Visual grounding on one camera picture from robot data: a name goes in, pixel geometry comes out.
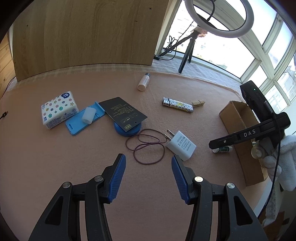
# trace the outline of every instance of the table surface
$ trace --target table surface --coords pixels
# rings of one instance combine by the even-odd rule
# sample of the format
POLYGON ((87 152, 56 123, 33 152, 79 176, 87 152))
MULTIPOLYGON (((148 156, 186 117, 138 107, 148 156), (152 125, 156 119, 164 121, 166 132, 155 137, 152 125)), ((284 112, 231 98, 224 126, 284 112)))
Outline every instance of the table surface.
MULTIPOLYGON (((229 88, 180 75, 151 73, 145 92, 136 86, 144 72, 93 72, 51 75, 22 81, 0 101, 0 113, 8 115, 0 123, 0 204, 6 222, 20 239, 28 240, 50 199, 65 181, 89 181, 111 165, 118 153, 126 155, 126 170, 117 198, 105 205, 113 240, 185 240, 192 208, 181 199, 172 170, 173 153, 166 148, 163 160, 141 165, 125 147, 113 121, 103 116, 76 136, 61 123, 51 130, 41 121, 41 105, 71 91, 80 110, 95 101, 121 97, 148 118, 142 128, 161 132, 180 130, 196 150, 184 162, 195 174, 211 183, 233 182, 254 209, 266 183, 245 186, 235 151, 214 154, 208 147, 212 139, 227 135, 219 112, 230 100, 241 101, 229 88), (205 105, 187 113, 162 106, 162 98, 182 102, 204 100, 205 105)), ((137 156, 150 162, 162 148, 145 148, 137 156)), ((82 240, 86 239, 81 208, 82 240)), ((217 205, 213 205, 211 240, 217 232, 217 205)))

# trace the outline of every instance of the wooden board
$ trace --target wooden board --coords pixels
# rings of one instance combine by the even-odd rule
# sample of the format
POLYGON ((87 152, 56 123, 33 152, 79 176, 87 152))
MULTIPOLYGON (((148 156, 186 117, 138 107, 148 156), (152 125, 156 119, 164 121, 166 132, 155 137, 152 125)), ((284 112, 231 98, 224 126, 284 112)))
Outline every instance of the wooden board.
POLYGON ((2 50, 6 45, 8 45, 8 36, 4 36, 3 40, 0 42, 0 50, 2 50))
POLYGON ((0 72, 0 98, 2 98, 9 82, 15 77, 15 68, 13 66, 13 60, 5 66, 0 72))
POLYGON ((7 34, 0 43, 0 99, 10 80, 15 76, 15 68, 11 58, 7 34))
POLYGON ((11 54, 9 44, 7 44, 2 50, 0 50, 0 72, 11 61, 11 54))
POLYGON ((169 0, 35 0, 14 23, 18 81, 99 63, 151 65, 169 0))

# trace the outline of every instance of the tripod stand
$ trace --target tripod stand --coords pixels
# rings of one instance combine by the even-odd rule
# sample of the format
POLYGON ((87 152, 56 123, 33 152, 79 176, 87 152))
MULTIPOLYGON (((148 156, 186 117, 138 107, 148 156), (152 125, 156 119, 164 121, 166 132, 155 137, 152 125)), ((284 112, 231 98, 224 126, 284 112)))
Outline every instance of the tripod stand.
POLYGON ((191 33, 189 36, 181 39, 180 41, 178 41, 176 44, 174 44, 173 46, 171 46, 170 48, 168 48, 166 51, 164 51, 162 54, 160 55, 154 55, 154 59, 156 60, 160 60, 162 56, 166 55, 167 53, 173 51, 177 46, 179 46, 180 44, 184 43, 186 40, 190 39, 190 42, 188 44, 188 47, 186 49, 186 52, 184 54, 184 57, 182 59, 182 62, 180 64, 180 67, 179 67, 179 73, 181 74, 184 67, 185 67, 185 64, 186 64, 186 61, 188 59, 189 63, 191 63, 191 59, 192 59, 192 54, 193 54, 193 48, 194 48, 194 44, 195 44, 195 40, 197 39, 198 35, 200 33, 196 30, 193 30, 193 33, 191 33))

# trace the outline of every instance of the white plastic cap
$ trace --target white plastic cap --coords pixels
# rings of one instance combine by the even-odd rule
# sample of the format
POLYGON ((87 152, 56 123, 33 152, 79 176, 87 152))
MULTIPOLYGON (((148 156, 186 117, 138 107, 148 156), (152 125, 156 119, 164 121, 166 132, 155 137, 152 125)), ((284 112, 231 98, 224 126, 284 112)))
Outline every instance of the white plastic cap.
POLYGON ((95 114, 96 114, 95 108, 86 107, 82 116, 82 121, 86 124, 91 124, 95 114))
POLYGON ((219 148, 213 149, 212 151, 213 151, 213 153, 218 153, 219 152, 219 148))

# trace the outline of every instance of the brown elastic cord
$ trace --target brown elastic cord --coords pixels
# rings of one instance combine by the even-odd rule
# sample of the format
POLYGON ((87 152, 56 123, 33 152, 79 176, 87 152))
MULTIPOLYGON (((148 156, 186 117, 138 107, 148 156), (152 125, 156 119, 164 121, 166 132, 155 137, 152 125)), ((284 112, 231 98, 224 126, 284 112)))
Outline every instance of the brown elastic cord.
POLYGON ((135 160, 136 160, 138 163, 141 163, 141 164, 143 164, 143 165, 155 164, 155 163, 158 163, 159 161, 161 161, 161 160, 163 159, 164 155, 165 155, 165 146, 164 146, 163 144, 167 142, 167 139, 165 140, 165 142, 161 142, 160 139, 158 139, 158 138, 155 137, 155 136, 151 136, 151 135, 147 135, 147 134, 141 134, 143 131, 147 131, 147 130, 155 131, 155 132, 158 132, 158 133, 160 133, 161 135, 163 135, 163 133, 161 133, 160 131, 154 130, 154 129, 143 129, 143 130, 141 130, 141 131, 139 132, 139 134, 134 135, 134 136, 132 136, 132 137, 129 137, 129 138, 126 140, 126 148, 128 148, 128 149, 131 150, 131 151, 133 151, 133 157, 135 158, 135 160), (152 137, 152 138, 157 139, 158 141, 157 141, 157 142, 146 142, 146 141, 141 141, 141 140, 140 140, 140 136, 152 137), (140 142, 142 142, 142 144, 137 145, 137 146, 135 147, 135 149, 131 149, 131 148, 129 148, 128 145, 127 145, 128 140, 131 139, 131 138, 133 138, 133 137, 138 137, 138 140, 139 140, 140 142), (155 161, 155 162, 150 162, 150 163, 144 163, 144 162, 139 161, 139 160, 136 158, 136 151, 141 150, 141 149, 143 149, 143 148, 145 148, 145 147, 147 147, 147 146, 150 146, 150 145, 161 145, 161 146, 163 147, 163 155, 162 155, 162 157, 161 157, 159 160, 157 160, 157 161, 155 161))

